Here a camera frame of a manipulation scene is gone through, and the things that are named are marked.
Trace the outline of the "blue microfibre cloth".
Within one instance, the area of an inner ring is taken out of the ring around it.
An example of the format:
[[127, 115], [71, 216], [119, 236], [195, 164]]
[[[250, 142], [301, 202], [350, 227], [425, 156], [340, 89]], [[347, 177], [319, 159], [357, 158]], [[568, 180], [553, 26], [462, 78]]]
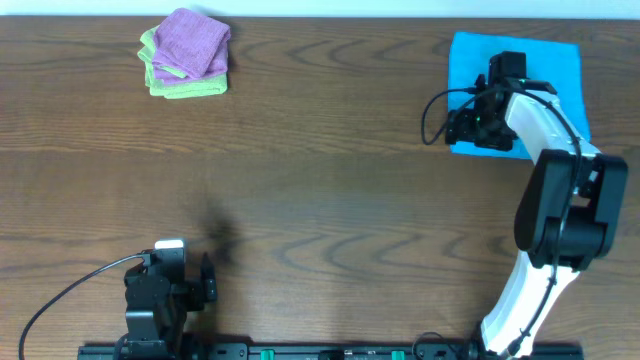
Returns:
[[[548, 82], [557, 91], [550, 101], [580, 139], [582, 155], [594, 157], [599, 150], [591, 144], [590, 126], [582, 96], [579, 46], [569, 43], [458, 32], [449, 53], [448, 85], [466, 88], [480, 74], [489, 74], [490, 58], [504, 51], [526, 55], [526, 77]], [[480, 148], [459, 141], [450, 147], [454, 154], [527, 159], [535, 162], [543, 147], [575, 152], [571, 138], [554, 114], [532, 99], [518, 95], [507, 111], [507, 123], [515, 127], [518, 139], [510, 151]]]

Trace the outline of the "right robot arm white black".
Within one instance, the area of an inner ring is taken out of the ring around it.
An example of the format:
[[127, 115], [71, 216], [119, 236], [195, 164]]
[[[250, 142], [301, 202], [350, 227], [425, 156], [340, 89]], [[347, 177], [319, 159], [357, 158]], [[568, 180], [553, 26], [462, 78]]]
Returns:
[[479, 75], [443, 125], [449, 145], [508, 151], [521, 141], [534, 164], [514, 221], [518, 254], [465, 359], [523, 359], [561, 293], [610, 251], [628, 176], [569, 121], [556, 89], [522, 74]]

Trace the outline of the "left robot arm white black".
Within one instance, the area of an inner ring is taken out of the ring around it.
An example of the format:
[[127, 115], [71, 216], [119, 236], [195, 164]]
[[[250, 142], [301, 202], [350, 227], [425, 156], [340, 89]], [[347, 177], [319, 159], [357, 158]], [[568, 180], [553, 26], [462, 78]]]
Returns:
[[215, 267], [204, 254], [200, 276], [185, 275], [185, 250], [142, 253], [142, 263], [124, 277], [127, 337], [123, 359], [205, 359], [207, 346], [184, 331], [187, 315], [217, 300]]

